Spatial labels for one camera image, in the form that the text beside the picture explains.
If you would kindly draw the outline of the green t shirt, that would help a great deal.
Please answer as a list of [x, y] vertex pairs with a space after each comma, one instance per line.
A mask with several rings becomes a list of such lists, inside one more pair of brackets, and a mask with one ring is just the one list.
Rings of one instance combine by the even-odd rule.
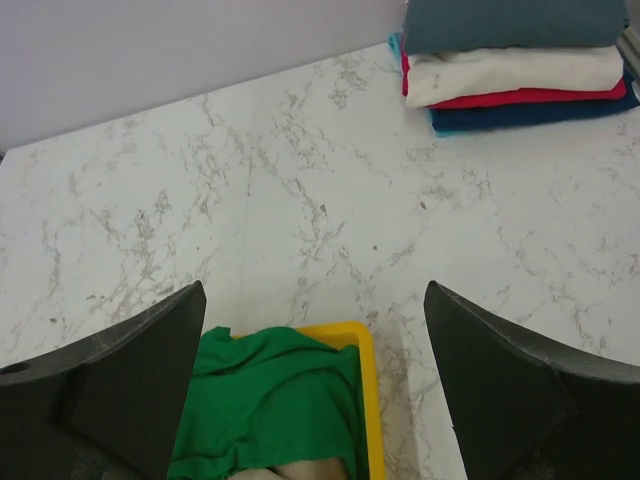
[[171, 479], [228, 479], [248, 470], [337, 458], [366, 479], [359, 350], [289, 327], [200, 339], [175, 440]]

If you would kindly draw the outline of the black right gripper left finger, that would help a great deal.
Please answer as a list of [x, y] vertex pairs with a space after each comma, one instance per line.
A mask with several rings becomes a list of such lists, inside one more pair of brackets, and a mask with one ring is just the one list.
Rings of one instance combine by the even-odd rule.
[[164, 479], [200, 341], [196, 281], [1, 370], [4, 479]]

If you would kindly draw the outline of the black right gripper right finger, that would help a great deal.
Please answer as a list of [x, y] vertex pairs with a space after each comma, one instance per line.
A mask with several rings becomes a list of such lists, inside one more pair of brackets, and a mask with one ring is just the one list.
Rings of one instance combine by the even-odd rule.
[[636, 479], [639, 369], [432, 281], [426, 327], [470, 479]]

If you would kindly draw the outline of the yellow plastic bin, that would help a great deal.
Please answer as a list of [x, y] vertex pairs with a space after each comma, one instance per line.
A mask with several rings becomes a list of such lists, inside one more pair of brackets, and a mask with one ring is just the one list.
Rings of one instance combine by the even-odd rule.
[[381, 479], [373, 340], [357, 322], [274, 327], [242, 339], [266, 360], [232, 375], [217, 406], [259, 451], [250, 467], [339, 457], [350, 479]]

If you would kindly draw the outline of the beige t shirt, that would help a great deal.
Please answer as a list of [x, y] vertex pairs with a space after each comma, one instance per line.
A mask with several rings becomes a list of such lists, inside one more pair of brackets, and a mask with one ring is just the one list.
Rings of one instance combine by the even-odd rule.
[[276, 465], [272, 470], [283, 479], [291, 480], [347, 480], [344, 462], [339, 457], [318, 460], [300, 460]]

